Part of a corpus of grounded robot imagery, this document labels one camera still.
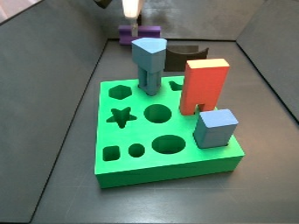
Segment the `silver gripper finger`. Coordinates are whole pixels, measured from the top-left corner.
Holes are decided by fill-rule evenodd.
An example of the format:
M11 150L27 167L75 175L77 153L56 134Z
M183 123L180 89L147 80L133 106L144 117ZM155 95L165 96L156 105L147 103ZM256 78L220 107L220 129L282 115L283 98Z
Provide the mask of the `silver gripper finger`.
M93 0L93 2L101 9L105 9L111 4L112 0Z
M143 9L143 0L121 0L125 19L131 24L132 36L137 36L137 17Z

